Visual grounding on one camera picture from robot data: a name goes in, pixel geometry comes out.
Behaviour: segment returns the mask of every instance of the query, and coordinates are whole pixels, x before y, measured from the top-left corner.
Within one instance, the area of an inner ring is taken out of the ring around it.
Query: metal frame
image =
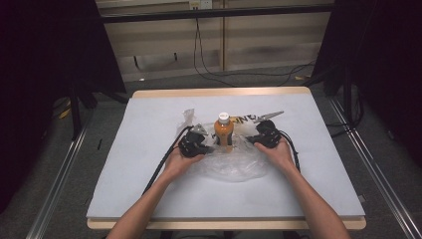
[[[218,18],[218,17],[239,17],[239,16],[257,16],[257,15],[278,15],[278,14],[298,14],[298,13],[319,13],[331,12],[337,9],[347,10],[350,7],[357,7],[356,3],[350,4],[314,4],[314,5],[295,5],[281,7],[260,7],[260,8],[224,8],[196,11],[174,11],[159,13],[139,13],[139,14],[109,14],[102,15],[101,21],[107,23],[125,23],[125,22],[146,22],[177,19],[196,19],[196,18]]]
[[[78,137],[72,141],[72,144],[68,150],[68,153],[66,154],[66,157],[50,189],[50,192],[44,201],[43,207],[38,212],[37,217],[32,224],[30,231],[28,232],[26,237],[27,239],[43,238],[47,226],[49,225],[50,219],[53,216],[54,210],[56,209],[57,203],[59,202],[63,188],[65,187],[66,179],[68,178],[75,158],[77,157],[81,145],[84,141],[85,135],[87,133],[87,126],[90,124],[93,114],[94,110],[88,111],[88,119],[86,123],[83,125]]]
[[[394,189],[391,187],[390,183],[382,173],[359,133],[355,128],[350,128],[348,126],[347,119],[344,116],[344,108],[341,106],[340,102],[335,98],[330,98],[329,102],[331,103],[331,106],[334,109],[338,119],[344,123],[344,129],[347,130],[347,134],[351,142],[353,143],[360,158],[362,159],[363,164],[366,166],[366,169],[368,170],[376,186],[384,197],[385,202],[403,229],[406,237],[415,239],[422,238],[422,234],[416,226],[416,223],[410,212],[401,201],[401,199],[397,196]]]

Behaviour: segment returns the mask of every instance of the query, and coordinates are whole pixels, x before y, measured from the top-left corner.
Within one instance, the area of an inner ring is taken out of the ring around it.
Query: dark background
[[[0,212],[31,169],[55,100],[86,82],[124,85],[95,1],[14,1],[0,8]]]

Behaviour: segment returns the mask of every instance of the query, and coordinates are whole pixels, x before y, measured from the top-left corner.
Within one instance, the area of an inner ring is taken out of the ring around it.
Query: white tabletop
[[[203,123],[215,121],[220,112],[259,116],[283,110],[272,121],[292,138],[302,175],[341,218],[362,220],[364,211],[309,91],[261,95],[257,90],[247,96],[184,91],[193,94],[149,92],[130,99],[87,214],[90,220],[113,221],[139,198],[188,109],[195,109],[196,120]],[[304,214],[285,177],[272,167],[244,182],[188,173],[170,185],[152,216],[157,222],[287,218],[303,220]]]

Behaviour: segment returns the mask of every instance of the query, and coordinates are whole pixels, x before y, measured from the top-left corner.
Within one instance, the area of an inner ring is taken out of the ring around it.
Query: black device
[[[267,148],[274,148],[280,139],[282,139],[282,134],[276,129],[276,126],[271,120],[267,119],[260,122],[256,129],[259,134],[246,137],[252,144],[259,142]]]
[[[192,128],[178,143],[180,152],[185,157],[194,157],[199,154],[205,154],[212,150],[212,147],[202,144],[207,135],[207,131],[201,124]]]
[[[290,137],[283,131],[280,131],[276,128],[276,125],[269,119],[263,120],[256,126],[256,129],[259,134],[254,136],[247,136],[246,139],[251,142],[259,142],[263,146],[267,148],[274,148],[279,144],[279,141],[282,138],[285,138],[288,142],[289,146],[292,149],[293,157],[295,160],[295,166],[298,169],[298,171],[301,171],[300,165],[299,165],[299,159],[298,159],[298,153],[295,150],[295,146],[293,145],[292,140]]]

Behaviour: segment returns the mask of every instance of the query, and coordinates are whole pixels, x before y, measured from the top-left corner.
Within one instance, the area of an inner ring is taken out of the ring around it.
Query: clear plastic bag
[[[200,174],[230,182],[247,181],[267,174],[271,166],[266,156],[245,138],[257,133],[252,123],[235,124],[232,136],[233,148],[228,152],[226,147],[215,143],[214,121],[200,122],[194,116],[194,109],[185,111],[183,115],[185,122],[178,127],[177,131],[182,131],[188,125],[201,123],[208,132],[202,143],[214,148],[214,151],[207,153],[201,161],[193,164],[188,174]]]

